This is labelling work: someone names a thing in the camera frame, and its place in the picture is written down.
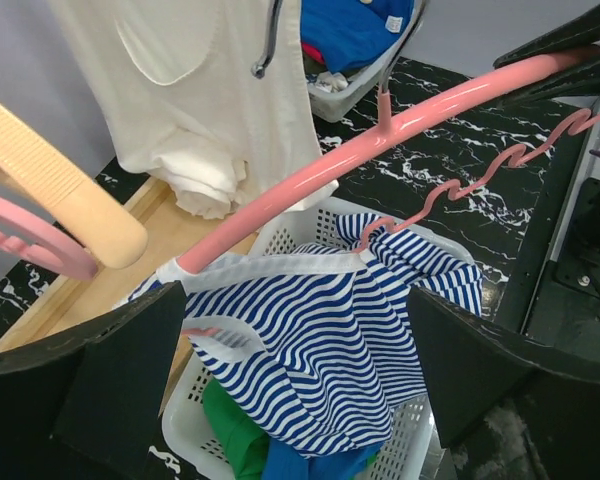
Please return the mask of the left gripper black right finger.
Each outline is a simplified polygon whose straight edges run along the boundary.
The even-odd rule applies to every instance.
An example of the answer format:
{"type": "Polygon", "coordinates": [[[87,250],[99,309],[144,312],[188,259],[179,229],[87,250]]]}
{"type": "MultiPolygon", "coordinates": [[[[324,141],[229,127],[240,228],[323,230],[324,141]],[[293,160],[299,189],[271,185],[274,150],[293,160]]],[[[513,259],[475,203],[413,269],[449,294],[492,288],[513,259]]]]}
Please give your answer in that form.
{"type": "Polygon", "coordinates": [[[454,447],[530,368],[484,336],[489,322],[438,294],[412,289],[408,311],[441,444],[454,447]]]}

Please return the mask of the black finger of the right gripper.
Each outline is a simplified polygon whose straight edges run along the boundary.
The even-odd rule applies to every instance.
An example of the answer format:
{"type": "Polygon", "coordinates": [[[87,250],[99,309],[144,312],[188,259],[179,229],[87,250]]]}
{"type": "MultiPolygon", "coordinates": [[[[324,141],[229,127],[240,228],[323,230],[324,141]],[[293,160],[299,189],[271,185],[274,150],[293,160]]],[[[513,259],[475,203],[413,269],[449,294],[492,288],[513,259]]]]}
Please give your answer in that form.
{"type": "Polygon", "coordinates": [[[539,82],[503,95],[501,107],[528,104],[562,97],[600,96],[600,53],[539,82]]]}
{"type": "Polygon", "coordinates": [[[542,54],[586,47],[600,41],[600,3],[584,14],[498,57],[495,69],[542,54]]]}

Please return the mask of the blue white striped tank top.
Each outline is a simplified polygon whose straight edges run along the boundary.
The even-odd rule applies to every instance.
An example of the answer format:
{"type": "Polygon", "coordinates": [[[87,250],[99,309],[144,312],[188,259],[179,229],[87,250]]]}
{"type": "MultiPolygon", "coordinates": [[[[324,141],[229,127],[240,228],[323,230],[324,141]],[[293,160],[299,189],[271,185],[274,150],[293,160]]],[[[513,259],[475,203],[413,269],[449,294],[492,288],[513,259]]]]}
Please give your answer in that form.
{"type": "Polygon", "coordinates": [[[202,363],[267,434],[305,457],[380,444],[425,382],[407,297],[423,288],[479,313],[482,274],[370,213],[335,219],[341,244],[222,255],[191,275],[162,265],[136,295],[179,282],[202,363]]]}

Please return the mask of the white right bin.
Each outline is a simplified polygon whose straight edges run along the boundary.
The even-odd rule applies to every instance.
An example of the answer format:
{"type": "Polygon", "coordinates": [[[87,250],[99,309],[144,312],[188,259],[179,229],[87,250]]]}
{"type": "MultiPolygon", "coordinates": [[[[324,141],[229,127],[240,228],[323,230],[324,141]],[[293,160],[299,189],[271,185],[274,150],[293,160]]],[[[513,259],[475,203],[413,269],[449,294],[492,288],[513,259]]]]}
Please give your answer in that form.
{"type": "Polygon", "coordinates": [[[397,41],[373,63],[351,74],[322,72],[306,74],[312,113],[335,123],[340,121],[369,91],[385,85],[401,52],[417,31],[428,1],[415,1],[412,16],[397,41]]]}

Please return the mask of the white perforated plastic basket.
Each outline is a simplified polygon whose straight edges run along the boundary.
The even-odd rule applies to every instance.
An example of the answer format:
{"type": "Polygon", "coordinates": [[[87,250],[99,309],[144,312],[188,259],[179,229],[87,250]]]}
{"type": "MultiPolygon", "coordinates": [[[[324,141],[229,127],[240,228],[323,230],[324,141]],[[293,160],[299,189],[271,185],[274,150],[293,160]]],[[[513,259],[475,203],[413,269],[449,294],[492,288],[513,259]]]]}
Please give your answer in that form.
{"type": "MultiPolygon", "coordinates": [[[[332,247],[346,243],[337,233],[337,217],[353,214],[358,206],[329,198],[305,211],[278,216],[266,224],[251,247],[251,256],[286,254],[301,244],[315,240],[332,247]]],[[[210,479],[231,479],[228,460],[203,414],[202,394],[211,373],[192,356],[167,401],[162,417],[162,433],[175,455],[193,465],[210,479]]],[[[395,433],[382,447],[375,463],[358,479],[418,479],[431,454],[438,457],[438,443],[428,399],[421,396],[399,408],[395,433]]]]}

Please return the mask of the pink plastic hanger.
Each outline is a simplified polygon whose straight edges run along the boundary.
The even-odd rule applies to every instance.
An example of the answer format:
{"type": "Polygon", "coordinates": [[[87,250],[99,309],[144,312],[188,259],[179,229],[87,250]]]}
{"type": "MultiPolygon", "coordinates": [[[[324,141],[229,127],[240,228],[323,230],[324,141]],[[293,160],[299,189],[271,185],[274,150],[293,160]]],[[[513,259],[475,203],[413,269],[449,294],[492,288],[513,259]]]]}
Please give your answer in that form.
{"type": "Polygon", "coordinates": [[[82,246],[45,220],[0,197],[0,251],[67,277],[90,280],[98,265],[82,246]]]}

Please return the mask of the green tank top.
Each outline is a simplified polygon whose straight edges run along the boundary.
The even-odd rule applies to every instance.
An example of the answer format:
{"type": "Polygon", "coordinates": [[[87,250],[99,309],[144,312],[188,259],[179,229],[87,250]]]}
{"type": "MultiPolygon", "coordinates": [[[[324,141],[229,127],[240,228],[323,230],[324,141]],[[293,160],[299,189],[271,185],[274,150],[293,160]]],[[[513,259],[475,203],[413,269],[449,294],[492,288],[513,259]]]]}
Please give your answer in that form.
{"type": "Polygon", "coordinates": [[[203,410],[236,479],[260,479],[270,438],[231,398],[216,379],[206,386],[203,410]]]}

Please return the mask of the pink striped-top hanger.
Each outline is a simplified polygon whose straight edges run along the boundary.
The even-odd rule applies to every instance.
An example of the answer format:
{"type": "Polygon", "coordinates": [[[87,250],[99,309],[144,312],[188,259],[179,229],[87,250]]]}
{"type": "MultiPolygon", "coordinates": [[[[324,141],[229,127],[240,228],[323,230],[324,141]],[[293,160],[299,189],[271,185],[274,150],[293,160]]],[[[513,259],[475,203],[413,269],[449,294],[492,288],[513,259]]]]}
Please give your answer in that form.
{"type": "Polygon", "coordinates": [[[378,123],[277,184],[182,254],[179,267],[197,274],[223,253],[306,196],[386,150],[478,105],[548,78],[595,54],[592,47],[533,56],[471,79],[408,110],[392,114],[386,87],[378,93],[378,123]]]}

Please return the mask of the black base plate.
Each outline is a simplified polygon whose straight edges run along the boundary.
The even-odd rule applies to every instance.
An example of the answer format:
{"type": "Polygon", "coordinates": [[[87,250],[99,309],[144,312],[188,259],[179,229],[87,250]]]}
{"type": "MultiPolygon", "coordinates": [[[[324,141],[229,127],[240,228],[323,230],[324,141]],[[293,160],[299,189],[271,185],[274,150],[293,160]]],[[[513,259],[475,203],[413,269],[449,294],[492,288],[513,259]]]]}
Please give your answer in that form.
{"type": "Polygon", "coordinates": [[[600,300],[557,281],[559,254],[585,181],[600,181],[600,123],[580,140],[565,136],[549,162],[513,271],[500,293],[484,287],[483,317],[550,345],[589,352],[600,341],[600,300]]]}

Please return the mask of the blue cloth in bin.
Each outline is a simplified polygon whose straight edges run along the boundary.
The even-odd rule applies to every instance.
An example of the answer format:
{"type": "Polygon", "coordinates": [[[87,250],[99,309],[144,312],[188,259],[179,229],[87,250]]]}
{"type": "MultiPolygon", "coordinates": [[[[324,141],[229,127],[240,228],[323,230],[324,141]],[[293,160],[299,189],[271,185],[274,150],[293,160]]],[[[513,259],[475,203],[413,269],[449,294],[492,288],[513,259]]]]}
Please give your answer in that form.
{"type": "Polygon", "coordinates": [[[305,0],[301,44],[332,73],[366,67],[400,39],[414,8],[412,0],[305,0]]]}

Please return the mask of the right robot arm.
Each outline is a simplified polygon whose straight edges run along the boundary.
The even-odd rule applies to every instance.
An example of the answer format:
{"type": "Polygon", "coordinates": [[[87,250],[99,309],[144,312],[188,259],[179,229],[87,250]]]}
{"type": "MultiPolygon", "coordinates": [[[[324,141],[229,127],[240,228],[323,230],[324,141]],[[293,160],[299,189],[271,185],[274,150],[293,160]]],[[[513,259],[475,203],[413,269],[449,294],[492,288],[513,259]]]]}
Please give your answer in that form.
{"type": "MultiPolygon", "coordinates": [[[[563,53],[592,47],[595,54],[579,64],[534,84],[514,90],[499,99],[501,106],[558,97],[600,96],[600,3],[579,17],[508,52],[494,62],[501,68],[541,54],[563,53]]],[[[555,280],[564,286],[600,300],[600,186],[596,191],[584,183],[563,241],[555,280]]]]}

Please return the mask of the wooden clothes rack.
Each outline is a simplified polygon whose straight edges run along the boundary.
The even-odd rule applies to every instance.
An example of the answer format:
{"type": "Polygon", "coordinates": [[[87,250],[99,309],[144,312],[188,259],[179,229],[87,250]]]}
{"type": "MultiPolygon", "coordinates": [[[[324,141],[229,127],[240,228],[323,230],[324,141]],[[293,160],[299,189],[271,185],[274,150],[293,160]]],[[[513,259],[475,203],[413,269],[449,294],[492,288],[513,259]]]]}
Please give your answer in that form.
{"type": "Polygon", "coordinates": [[[192,216],[175,204],[170,187],[150,178],[124,208],[146,229],[143,255],[125,269],[104,266],[89,282],[60,276],[0,339],[0,353],[33,343],[108,312],[169,259],[183,253],[220,224],[192,216]]]}

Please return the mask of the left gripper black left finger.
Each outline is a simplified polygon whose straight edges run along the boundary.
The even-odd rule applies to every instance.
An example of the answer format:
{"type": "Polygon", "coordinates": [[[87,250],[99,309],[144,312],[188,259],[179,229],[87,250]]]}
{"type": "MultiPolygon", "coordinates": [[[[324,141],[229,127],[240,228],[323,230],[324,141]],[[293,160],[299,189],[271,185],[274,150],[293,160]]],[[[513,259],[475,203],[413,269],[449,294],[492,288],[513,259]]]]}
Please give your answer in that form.
{"type": "Polygon", "coordinates": [[[85,323],[83,349],[53,436],[124,479],[140,475],[152,440],[184,316],[178,282],[85,323]]]}

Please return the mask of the cream wooden hanger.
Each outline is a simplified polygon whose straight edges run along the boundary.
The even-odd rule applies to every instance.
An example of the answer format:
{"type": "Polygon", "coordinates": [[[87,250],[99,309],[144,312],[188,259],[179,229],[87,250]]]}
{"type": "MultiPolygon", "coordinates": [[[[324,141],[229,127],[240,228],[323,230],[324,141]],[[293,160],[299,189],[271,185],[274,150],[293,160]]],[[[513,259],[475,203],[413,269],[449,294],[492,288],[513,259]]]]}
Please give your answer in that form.
{"type": "Polygon", "coordinates": [[[57,221],[96,261],[123,269],[145,252],[148,233],[110,194],[0,104],[0,183],[57,221]]]}

